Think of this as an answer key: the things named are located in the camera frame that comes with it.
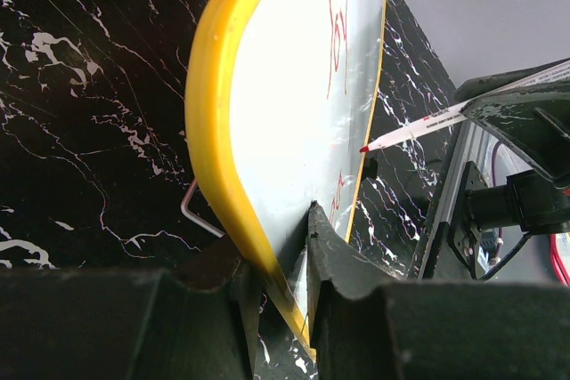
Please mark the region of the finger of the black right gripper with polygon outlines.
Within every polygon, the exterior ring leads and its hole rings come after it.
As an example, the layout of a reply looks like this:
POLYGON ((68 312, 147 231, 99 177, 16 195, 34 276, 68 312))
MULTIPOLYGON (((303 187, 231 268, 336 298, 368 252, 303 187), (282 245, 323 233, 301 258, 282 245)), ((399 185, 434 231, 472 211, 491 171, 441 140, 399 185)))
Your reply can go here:
POLYGON ((547 181, 569 181, 569 59, 471 78, 453 99, 547 181))

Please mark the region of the aluminium frame rail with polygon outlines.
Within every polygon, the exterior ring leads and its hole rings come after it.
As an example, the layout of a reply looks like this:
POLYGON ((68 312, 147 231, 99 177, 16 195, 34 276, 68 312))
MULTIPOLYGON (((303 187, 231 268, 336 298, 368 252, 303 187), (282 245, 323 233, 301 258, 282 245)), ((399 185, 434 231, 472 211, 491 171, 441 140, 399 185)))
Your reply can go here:
POLYGON ((477 125, 457 125, 444 160, 444 180, 438 186, 430 208, 422 247, 418 249, 421 264, 417 279, 470 279, 468 268, 449 246, 448 230, 452 226, 454 208, 463 196, 462 177, 468 163, 475 165, 477 188, 489 185, 485 178, 487 150, 491 136, 477 125))

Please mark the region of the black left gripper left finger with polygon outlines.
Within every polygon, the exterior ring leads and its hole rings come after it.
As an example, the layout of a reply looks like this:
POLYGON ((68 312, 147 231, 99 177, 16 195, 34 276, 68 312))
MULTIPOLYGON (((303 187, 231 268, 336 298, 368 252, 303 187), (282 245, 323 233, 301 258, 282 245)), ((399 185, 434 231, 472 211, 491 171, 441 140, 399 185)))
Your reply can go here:
POLYGON ((4 379, 250 379, 261 280, 228 238, 173 270, 1 275, 4 379))

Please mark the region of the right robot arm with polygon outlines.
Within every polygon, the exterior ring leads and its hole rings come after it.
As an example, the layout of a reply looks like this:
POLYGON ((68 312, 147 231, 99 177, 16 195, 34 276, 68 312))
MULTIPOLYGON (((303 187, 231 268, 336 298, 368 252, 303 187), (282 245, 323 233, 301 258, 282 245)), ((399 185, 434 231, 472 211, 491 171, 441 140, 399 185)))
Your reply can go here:
POLYGON ((569 61, 470 79, 455 97, 463 117, 530 167, 492 187, 476 183, 474 162, 464 168, 448 245, 472 279, 487 280, 530 237, 569 230, 569 61), (509 226, 522 238, 494 266, 480 265, 482 233, 509 226))

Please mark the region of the red whiteboard marker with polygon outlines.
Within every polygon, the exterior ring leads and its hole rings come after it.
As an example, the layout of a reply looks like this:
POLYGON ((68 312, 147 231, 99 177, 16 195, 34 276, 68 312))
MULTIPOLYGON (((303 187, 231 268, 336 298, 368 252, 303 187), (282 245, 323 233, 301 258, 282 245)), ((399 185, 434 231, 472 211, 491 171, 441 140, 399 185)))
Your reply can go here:
POLYGON ((376 140, 360 148, 361 153, 383 150, 408 140, 433 133, 442 128, 462 122, 462 114, 467 104, 477 96, 499 93, 530 85, 551 83, 569 77, 569 59, 554 61, 535 68, 522 69, 485 77, 469 79, 454 93, 459 103, 418 119, 392 132, 385 133, 376 140))

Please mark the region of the yellow framed whiteboard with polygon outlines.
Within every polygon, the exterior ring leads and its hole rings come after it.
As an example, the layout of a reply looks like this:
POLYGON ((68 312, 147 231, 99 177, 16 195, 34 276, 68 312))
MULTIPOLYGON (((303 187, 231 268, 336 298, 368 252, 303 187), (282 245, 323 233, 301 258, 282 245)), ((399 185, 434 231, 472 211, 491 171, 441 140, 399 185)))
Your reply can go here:
POLYGON ((308 347, 312 204, 351 235, 387 0, 208 0, 185 87, 191 168, 240 252, 308 347))

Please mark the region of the pink framed whiteboard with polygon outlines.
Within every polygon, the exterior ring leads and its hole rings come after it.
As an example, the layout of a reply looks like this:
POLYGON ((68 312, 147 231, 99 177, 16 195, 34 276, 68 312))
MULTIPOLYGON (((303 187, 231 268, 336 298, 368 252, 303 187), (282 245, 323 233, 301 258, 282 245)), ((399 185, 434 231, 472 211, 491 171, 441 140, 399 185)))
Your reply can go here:
POLYGON ((558 281, 569 286, 569 233, 550 236, 550 261, 558 281))

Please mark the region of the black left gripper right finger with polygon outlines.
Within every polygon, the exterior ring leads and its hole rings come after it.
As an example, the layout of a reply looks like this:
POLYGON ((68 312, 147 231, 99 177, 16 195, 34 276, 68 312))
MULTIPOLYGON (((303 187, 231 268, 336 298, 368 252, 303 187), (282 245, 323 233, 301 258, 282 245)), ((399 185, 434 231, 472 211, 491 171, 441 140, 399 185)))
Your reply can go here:
POLYGON ((310 345, 321 379, 566 379, 569 290, 397 280, 308 211, 310 345))

